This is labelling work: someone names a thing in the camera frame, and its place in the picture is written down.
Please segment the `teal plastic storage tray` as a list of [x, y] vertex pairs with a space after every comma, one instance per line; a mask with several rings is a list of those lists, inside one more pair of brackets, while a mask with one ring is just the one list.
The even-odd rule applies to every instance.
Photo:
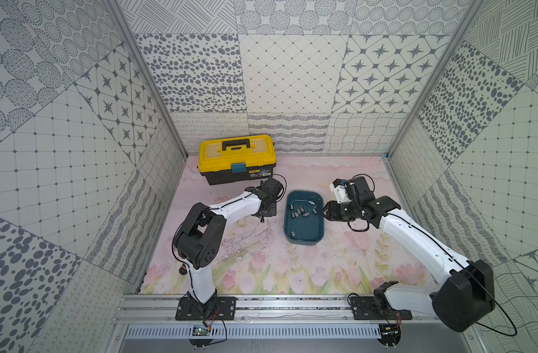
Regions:
[[324, 237], [323, 198], [313, 191], [291, 191], [285, 203], [285, 238], [292, 244], [313, 246]]

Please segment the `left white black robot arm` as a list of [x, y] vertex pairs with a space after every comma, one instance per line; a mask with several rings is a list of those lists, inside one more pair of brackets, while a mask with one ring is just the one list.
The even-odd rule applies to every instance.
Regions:
[[228, 201], [213, 205], [199, 202], [191, 207], [173, 236], [171, 251], [190, 276], [188, 295], [195, 303], [205, 307], [215, 301], [217, 290], [211, 263], [219, 252], [226, 228], [250, 216], [261, 222], [274, 217], [276, 204], [285, 191], [286, 185], [270, 177]]

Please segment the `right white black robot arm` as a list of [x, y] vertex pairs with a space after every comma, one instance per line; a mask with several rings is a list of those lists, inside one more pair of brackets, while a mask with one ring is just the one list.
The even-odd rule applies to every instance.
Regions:
[[390, 197], [363, 204], [330, 201], [322, 212], [331, 222], [367, 221], [403, 245], [434, 278], [433, 286], [382, 284], [373, 292], [378, 309], [436, 316], [455, 332], [465, 331], [495, 309], [492, 268], [482, 260], [470, 261], [436, 239]]

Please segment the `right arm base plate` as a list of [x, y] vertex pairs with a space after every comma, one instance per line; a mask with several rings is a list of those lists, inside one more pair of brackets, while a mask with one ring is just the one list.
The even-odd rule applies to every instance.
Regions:
[[381, 306], [376, 304], [373, 297], [349, 294], [348, 305], [351, 308], [354, 320], [384, 320], [384, 321], [409, 321], [413, 315], [409, 310], [394, 310], [389, 304]]

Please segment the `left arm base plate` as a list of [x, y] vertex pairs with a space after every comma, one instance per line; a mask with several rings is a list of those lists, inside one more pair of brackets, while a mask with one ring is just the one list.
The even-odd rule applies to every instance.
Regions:
[[206, 321], [207, 319], [214, 319], [233, 321], [237, 300], [236, 297], [214, 296], [206, 304], [203, 304], [187, 294], [179, 300], [176, 320]]

